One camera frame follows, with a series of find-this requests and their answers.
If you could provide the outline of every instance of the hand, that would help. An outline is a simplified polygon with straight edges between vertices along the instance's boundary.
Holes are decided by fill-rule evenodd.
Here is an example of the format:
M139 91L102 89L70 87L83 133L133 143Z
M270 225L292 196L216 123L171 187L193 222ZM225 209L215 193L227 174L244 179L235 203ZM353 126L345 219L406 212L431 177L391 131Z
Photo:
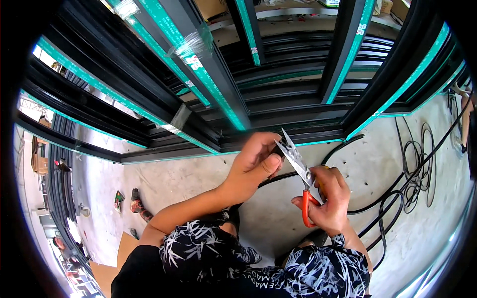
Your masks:
M221 196L230 201L229 206L247 201L262 181L277 175L283 159L270 152L276 146L275 140L280 139L275 133L254 133L243 146L224 183L218 187Z
M308 217L330 237L341 234L349 225L346 213L350 201L350 189L337 168L327 169L324 166L318 166L310 170L316 177L315 187L321 187L320 191L327 201L321 206L309 202ZM302 201L302 196L291 200L300 209Z

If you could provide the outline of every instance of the red tool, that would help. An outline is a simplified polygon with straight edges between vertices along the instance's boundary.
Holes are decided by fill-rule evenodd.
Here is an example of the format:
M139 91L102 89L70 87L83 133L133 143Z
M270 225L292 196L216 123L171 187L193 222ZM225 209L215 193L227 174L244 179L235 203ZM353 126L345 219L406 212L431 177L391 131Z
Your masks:
M297 171L298 175L300 175L301 179L303 180L303 183L305 184L305 189L303 190L303 205L301 206L301 214L305 226L314 227L316 225L312 224L308 219L309 202L312 201L315 205L318 206L322 205L322 203L320 203L310 194L310 187L314 185L315 175L303 162L300 152L298 152L295 144L293 144L285 130L283 130L283 128L281 130L283 131L285 140L282 138L280 142L275 142L277 143L277 147L283 152L285 157L290 162L291 166L293 166L295 171Z

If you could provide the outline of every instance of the coiled black cable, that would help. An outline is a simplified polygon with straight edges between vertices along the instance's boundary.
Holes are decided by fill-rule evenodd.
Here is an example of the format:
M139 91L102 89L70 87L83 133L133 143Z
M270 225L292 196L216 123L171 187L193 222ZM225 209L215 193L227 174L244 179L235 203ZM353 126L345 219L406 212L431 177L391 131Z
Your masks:
M432 175L433 169L434 169L434 167L437 167L434 155L436 154L436 152L442 146L442 144L444 143L446 138L449 136L451 131L454 129L454 127L459 122L460 118L464 114L464 111L466 110L467 106L469 105L469 102L470 102L470 100L467 101L467 104L462 109L462 112L456 118L454 123L452 123L449 130L446 132L446 134L442 137L442 139L439 141L439 143L437 145L435 145L435 143L434 143L434 136L432 134L432 130L431 130L428 123L424 123L421 127L421 143L418 143L417 141L414 141L414 138L412 136L409 125L407 124L406 119L403 117L404 122L406 124L406 127L407 127L408 132L409 132L410 137L411 137L411 141L406 142L406 144L404 144L404 146L403 146L403 142L402 142L402 139L401 139L401 132L400 132L399 126L397 124L397 118L395 118L396 130L397 130L397 134L398 134L398 138L399 138L399 144L400 144L400 147L401 147L401 153L402 153L402 157L403 157L403 172L398 176L398 178L394 181L394 183L386 190L386 192L382 196L380 196L376 201L372 202L368 206L363 207L361 209L348 211L348 215L355 215L355 214L365 212L365 211L373 208L374 206L376 206L377 204L380 203L378 216L363 231L361 231L358 234L358 237L361 238L367 232L369 232L376 224L379 225L379 232L380 232L379 237L377 237L377 239L374 240L373 243L371 243L366 248L367 251L370 251L380 241L383 242L383 248L384 248L383 256L381 257L379 262L376 264L376 266L374 266L373 270L376 270L384 260L384 257L386 255L386 251L387 251L386 234L394 226L394 224L396 223L397 219L399 218L402 210L404 209L404 212L407 213L407 214L412 212L414 210L416 204L417 204L417 198L419 196L419 193L421 191L425 192L425 191L430 190L431 179L433 177L433 175ZM424 146L424 141L425 141L426 133L429 134L429 137L431 139L431 145L432 145L432 151L429 154L426 154L424 152L424 147L425 147ZM354 142L356 140L362 139L363 137L364 137L364 134L360 134L360 135L357 135L357 136L351 138L349 141L338 145L337 147L335 147L333 150L331 150L326 155L326 157L323 159L321 164L325 165L326 162L331 158L331 156L333 154L335 154L337 151L339 151L340 149L344 148L345 146L351 144L352 142ZM406 157L406 154L405 154L407 152L408 148L412 148L414 153L415 153L415 164L417 166L416 166L416 169L412 172L409 170L409 164L407 162L407 157ZM279 180L289 178L289 177L293 177L293 176L296 176L296 175L298 175L297 172L290 172L290 173L278 175L278 176L276 176L276 177L274 177L270 180L262 182L259 185L259 188L263 187L267 184L270 184L272 182L279 181ZM401 181L401 179L403 177L406 177L406 180L405 180L404 184L401 186L401 188L398 189L398 190L393 190L396 187L396 185ZM434 175L434 192L435 192L435 190L436 190L436 176ZM427 193L426 205L427 205L428 208L432 205L432 202L434 200L434 192L433 192L432 197L429 196L430 192ZM390 197L393 197L392 200L385 206L386 201ZM398 198L400 198L398 211L396 212L395 216L393 217L393 219L391 220L389 225L385 228L384 223L383 223L383 217L392 208L392 206L394 205L394 203L397 201Z

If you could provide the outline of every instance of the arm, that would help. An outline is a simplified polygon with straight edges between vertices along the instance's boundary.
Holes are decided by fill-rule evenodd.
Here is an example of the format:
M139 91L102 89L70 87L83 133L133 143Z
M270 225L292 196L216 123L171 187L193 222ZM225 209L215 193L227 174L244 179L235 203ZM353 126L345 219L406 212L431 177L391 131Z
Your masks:
M337 168L328 169L325 166L318 166L310 169L316 177L315 187L320 187L323 195L327 198L325 204L316 206L313 202L308 204L308 215L310 219L330 237L343 234L344 248L353 249L362 253L368 261L368 271L372 273L373 265L368 252L361 239L356 234L347 217L348 203L350 201L350 189L346 184L343 175ZM303 197L295 197L292 203L301 209Z
M163 237L174 231L176 226L250 199L259 184L267 177L275 176L283 165L279 155L270 155L275 140L280 138L274 133L253 134L219 187L159 211L144 229L139 245L158 247Z

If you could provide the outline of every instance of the concrete floor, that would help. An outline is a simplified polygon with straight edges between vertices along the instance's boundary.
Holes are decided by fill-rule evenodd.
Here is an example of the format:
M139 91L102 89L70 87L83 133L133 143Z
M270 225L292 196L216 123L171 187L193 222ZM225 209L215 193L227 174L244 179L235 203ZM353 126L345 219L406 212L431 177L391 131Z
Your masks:
M437 144L449 128L446 97L435 97L406 119L416 140L420 139L422 123L428 122ZM405 124L401 118L398 121L403 140L407 141L409 136ZM328 166L338 167L347 177L346 182L352 190L349 210L376 200L403 168L394 118L376 119L362 133L366 135L363 139L340 150L327 163ZM79 130L79 138L117 152L138 149L87 129ZM338 144L303 146L300 152L308 165L319 164ZM78 229L93 260L115 266L122 232L135 228L141 235L145 222L138 214L129 211L133 187L139 189L146 208L156 213L170 204L218 186L227 176L234 158L235 155L221 155L134 165L112 164L84 155L76 159L73 165L74 195L89 206L92 213L88 218L79 218ZM467 155L462 157L447 139L436 154L436 163L434 173L437 183L431 207L426 206L427 193L422 193L415 210L411 214L402 213L386 236L386 258L371 279L371 294L375 297L391 297L414 279L436 257L456 226L471 187ZM286 163L281 173L291 171L291 166ZM113 207L117 190L126 197L121 213L114 211ZM261 265L270 265L275 256L291 249L310 232L301 221L300 210L290 203L291 198L300 195L302 190L299 178L289 178L263 187L241 207L241 242L255 247L264 255ZM384 217L385 225L391 221L396 210L397 204ZM361 231L377 213L375 207L363 214L350 216L350 221L357 231ZM363 237L365 246L378 235L378 228L373 228ZM375 264L382 253L381 244L371 250L370 256Z

